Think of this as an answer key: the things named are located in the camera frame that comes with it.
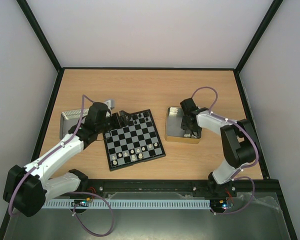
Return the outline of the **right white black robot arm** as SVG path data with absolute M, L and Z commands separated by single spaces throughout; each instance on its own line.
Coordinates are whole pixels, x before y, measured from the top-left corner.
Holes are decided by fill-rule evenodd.
M 208 176 L 208 191 L 219 196 L 226 189 L 226 183 L 245 168 L 259 162 L 259 141 L 252 124 L 247 119 L 233 120 L 199 108 L 192 98 L 180 102 L 183 111 L 181 129 L 191 136 L 200 137 L 202 129 L 207 129 L 221 137 L 224 160 Z

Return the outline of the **gold square tin tray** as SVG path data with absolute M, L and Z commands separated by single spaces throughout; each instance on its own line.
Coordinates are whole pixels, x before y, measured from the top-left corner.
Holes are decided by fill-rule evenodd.
M 170 106 L 167 109 L 165 118 L 165 140 L 175 143 L 198 144 L 201 137 L 184 137 L 186 133 L 181 129 L 183 115 L 181 107 Z

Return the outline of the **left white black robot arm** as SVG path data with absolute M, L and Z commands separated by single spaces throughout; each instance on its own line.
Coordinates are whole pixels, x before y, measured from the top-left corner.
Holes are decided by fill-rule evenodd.
M 16 209 L 27 217 L 35 215 L 43 205 L 56 197 L 74 192 L 85 185 L 87 176 L 69 171 L 61 177 L 51 176 L 70 158 L 95 142 L 98 135 L 129 124 L 132 117 L 123 110 L 112 113 L 112 102 L 94 102 L 86 116 L 80 116 L 63 139 L 38 159 L 21 167 L 13 166 L 7 174 L 3 199 L 8 213 Z

